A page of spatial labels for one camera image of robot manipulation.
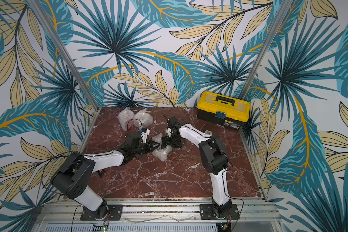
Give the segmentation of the clear bubble wrap sheet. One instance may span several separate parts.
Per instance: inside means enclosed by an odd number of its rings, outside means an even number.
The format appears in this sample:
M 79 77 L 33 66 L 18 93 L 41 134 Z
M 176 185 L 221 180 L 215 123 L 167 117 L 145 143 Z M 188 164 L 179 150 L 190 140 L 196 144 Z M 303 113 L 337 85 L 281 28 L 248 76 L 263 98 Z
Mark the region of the clear bubble wrap sheet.
M 129 107 L 126 107 L 118 114 L 118 120 L 124 131 L 134 126 L 134 116 L 134 112 Z
M 162 134 L 158 134 L 152 138 L 154 142 L 162 143 Z M 153 151 L 153 156 L 157 157 L 160 161 L 165 162 L 167 160 L 168 154 L 173 150 L 171 146 L 166 146 L 165 148 L 157 148 Z
M 133 121 L 134 121 L 134 125 L 138 129 L 147 128 L 148 126 L 150 126 L 154 122 L 153 117 L 149 113 L 147 113 L 146 108 L 138 111 L 135 114 Z

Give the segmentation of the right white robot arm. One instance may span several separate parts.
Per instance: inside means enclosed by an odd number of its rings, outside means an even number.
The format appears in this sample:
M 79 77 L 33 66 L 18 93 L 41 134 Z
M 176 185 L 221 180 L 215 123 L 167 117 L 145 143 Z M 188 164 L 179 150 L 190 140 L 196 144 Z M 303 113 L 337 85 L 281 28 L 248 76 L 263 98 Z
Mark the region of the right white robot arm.
M 210 173 L 213 207 L 219 212 L 228 210 L 232 206 L 226 180 L 229 157 L 221 138 L 201 132 L 184 121 L 178 122 L 175 117 L 167 119 L 167 125 L 167 135 L 162 138 L 161 148 L 181 148 L 183 139 L 196 145 L 203 167 Z

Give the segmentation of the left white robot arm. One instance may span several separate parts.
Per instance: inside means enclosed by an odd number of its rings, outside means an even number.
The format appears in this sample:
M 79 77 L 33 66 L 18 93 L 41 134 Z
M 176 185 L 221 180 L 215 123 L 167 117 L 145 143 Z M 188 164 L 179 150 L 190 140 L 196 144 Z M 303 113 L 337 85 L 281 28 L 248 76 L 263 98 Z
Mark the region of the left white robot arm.
M 120 148 L 105 153 L 73 152 L 52 176 L 51 184 L 66 197 L 81 204 L 96 219 L 103 219 L 108 214 L 107 202 L 88 186 L 91 175 L 106 168 L 125 165 L 136 155 L 155 151 L 160 143 L 149 140 L 148 135 L 148 130 L 129 133 Z

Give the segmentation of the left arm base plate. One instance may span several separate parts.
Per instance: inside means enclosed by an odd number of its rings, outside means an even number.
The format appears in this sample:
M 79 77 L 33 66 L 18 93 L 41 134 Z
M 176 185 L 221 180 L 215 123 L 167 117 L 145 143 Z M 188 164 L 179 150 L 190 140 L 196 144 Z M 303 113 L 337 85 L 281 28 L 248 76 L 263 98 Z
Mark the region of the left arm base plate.
M 107 202 L 103 202 L 96 211 L 83 207 L 81 221 L 119 221 L 121 218 L 123 205 L 108 205 Z

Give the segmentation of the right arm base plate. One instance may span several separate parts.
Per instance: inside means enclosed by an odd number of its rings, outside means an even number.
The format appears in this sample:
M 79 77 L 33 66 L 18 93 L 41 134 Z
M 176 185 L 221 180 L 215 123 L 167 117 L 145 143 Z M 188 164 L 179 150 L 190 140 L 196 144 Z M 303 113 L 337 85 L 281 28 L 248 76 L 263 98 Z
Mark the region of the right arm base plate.
M 240 219 L 239 210 L 236 204 L 227 204 L 226 206 L 218 206 L 216 204 L 201 204 L 199 208 L 201 220 Z

